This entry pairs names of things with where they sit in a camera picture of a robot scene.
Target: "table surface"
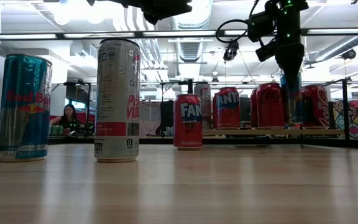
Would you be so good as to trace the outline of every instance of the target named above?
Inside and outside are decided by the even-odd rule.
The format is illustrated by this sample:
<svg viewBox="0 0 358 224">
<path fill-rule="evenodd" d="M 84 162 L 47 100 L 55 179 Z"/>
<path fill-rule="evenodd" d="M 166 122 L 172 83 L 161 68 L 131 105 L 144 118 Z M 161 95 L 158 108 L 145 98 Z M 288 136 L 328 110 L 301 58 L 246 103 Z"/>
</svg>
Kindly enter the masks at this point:
<svg viewBox="0 0 358 224">
<path fill-rule="evenodd" d="M 0 223 L 358 224 L 358 149 L 141 145 L 106 164 L 92 144 L 54 145 L 0 163 Z"/>
</svg>

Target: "can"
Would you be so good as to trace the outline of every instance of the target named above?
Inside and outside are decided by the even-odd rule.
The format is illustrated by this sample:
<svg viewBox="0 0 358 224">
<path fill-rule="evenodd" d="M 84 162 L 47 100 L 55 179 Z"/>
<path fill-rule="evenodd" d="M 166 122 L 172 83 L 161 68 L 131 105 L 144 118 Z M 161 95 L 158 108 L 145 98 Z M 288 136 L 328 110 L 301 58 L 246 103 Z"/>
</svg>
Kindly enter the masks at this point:
<svg viewBox="0 0 358 224">
<path fill-rule="evenodd" d="M 94 156 L 98 162 L 134 161 L 139 155 L 140 50 L 130 40 L 102 40 Z"/>
<path fill-rule="evenodd" d="M 199 83 L 194 87 L 194 94 L 201 99 L 203 107 L 203 130 L 211 129 L 211 86 L 207 83 Z"/>
<path fill-rule="evenodd" d="M 218 93 L 215 93 L 212 99 L 212 119 L 213 119 L 214 129 L 216 129 L 216 127 L 218 126 L 218 107 L 216 106 L 217 95 Z"/>
<path fill-rule="evenodd" d="M 203 113 L 196 94 L 180 94 L 173 105 L 173 146 L 198 150 L 203 146 Z"/>
<path fill-rule="evenodd" d="M 283 91 L 285 122 L 288 124 L 303 123 L 305 107 L 302 100 L 302 79 L 298 73 L 291 85 L 287 82 L 287 77 L 282 75 L 280 78 Z"/>
<path fill-rule="evenodd" d="M 329 110 L 327 91 L 322 85 L 308 85 L 302 90 L 305 102 L 304 129 L 328 129 Z"/>
<path fill-rule="evenodd" d="M 251 127 L 253 129 L 257 129 L 258 125 L 258 104 L 256 99 L 256 91 L 257 89 L 252 90 L 251 93 Z"/>
<path fill-rule="evenodd" d="M 224 87 L 219 89 L 216 100 L 218 109 L 217 129 L 240 128 L 240 96 L 237 88 Z"/>
<path fill-rule="evenodd" d="M 0 161 L 47 155 L 52 63 L 24 54 L 6 56 L 0 114 Z"/>
<path fill-rule="evenodd" d="M 284 128 L 282 90 L 278 83 L 259 85 L 257 90 L 258 126 L 260 129 Z"/>
</svg>

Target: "wooden shelf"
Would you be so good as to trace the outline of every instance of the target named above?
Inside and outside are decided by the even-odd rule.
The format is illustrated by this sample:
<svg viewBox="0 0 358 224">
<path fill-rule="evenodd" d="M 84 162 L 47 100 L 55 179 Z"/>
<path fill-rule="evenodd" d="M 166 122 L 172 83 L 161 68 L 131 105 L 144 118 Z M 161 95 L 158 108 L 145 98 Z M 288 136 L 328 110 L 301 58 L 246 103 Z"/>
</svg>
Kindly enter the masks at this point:
<svg viewBox="0 0 358 224">
<path fill-rule="evenodd" d="M 304 129 L 281 129 L 281 130 L 210 130 L 203 131 L 203 135 L 262 135 L 262 134 L 345 134 L 344 130 L 304 130 Z"/>
</svg>

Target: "red bull logo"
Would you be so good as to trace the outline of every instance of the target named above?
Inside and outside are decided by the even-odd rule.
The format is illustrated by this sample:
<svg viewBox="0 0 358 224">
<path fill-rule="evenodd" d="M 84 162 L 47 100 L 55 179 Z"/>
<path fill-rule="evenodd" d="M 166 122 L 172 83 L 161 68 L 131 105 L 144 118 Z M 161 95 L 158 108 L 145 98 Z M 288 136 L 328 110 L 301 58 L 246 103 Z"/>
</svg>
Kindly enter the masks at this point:
<svg viewBox="0 0 358 224">
<path fill-rule="evenodd" d="M 18 101 L 18 102 L 32 103 L 32 102 L 34 102 L 33 95 L 34 94 L 32 91 L 28 95 L 20 95 L 20 94 L 15 94 L 12 90 L 8 90 L 7 95 L 6 95 L 6 101 Z M 35 95 L 35 102 L 50 105 L 49 97 L 43 95 L 42 93 L 37 93 Z"/>
<path fill-rule="evenodd" d="M 25 111 L 28 112 L 30 114 L 35 114 L 35 113 L 43 113 L 45 112 L 45 110 L 35 104 L 29 104 L 29 105 L 25 105 L 25 106 L 21 106 L 17 108 L 18 111 Z"/>
</svg>

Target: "can lid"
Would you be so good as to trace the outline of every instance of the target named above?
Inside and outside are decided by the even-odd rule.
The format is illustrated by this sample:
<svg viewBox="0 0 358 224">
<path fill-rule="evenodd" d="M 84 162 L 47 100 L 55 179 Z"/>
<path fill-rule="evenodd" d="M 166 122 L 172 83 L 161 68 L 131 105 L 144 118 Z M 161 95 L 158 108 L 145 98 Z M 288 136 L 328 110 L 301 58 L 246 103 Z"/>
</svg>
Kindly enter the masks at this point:
<svg viewBox="0 0 358 224">
<path fill-rule="evenodd" d="M 105 41 L 109 41 L 109 40 L 123 40 L 123 41 L 130 42 L 130 43 L 136 45 L 137 47 L 139 47 L 139 45 L 138 45 L 137 43 L 135 43 L 134 41 L 132 41 L 132 40 L 122 39 L 122 38 L 115 38 L 115 37 L 111 37 L 111 38 L 104 39 L 104 40 L 102 40 L 102 41 L 100 42 L 100 44 L 102 44 L 102 43 L 105 42 Z"/>
<path fill-rule="evenodd" d="M 177 97 L 178 97 L 178 96 L 190 96 L 190 95 L 198 96 L 197 94 L 194 94 L 194 93 L 183 93 L 183 94 L 177 95 Z"/>
<path fill-rule="evenodd" d="M 50 60 L 47 60 L 43 57 L 38 57 L 38 56 L 34 56 L 34 55 L 27 55 L 27 54 L 7 54 L 6 57 L 9 57 L 9 56 L 26 56 L 26 57 L 33 57 L 33 58 L 37 58 L 37 59 L 41 59 L 41 60 L 44 60 L 46 61 L 47 63 L 49 63 L 50 65 L 52 65 L 52 62 L 50 62 Z"/>
</svg>

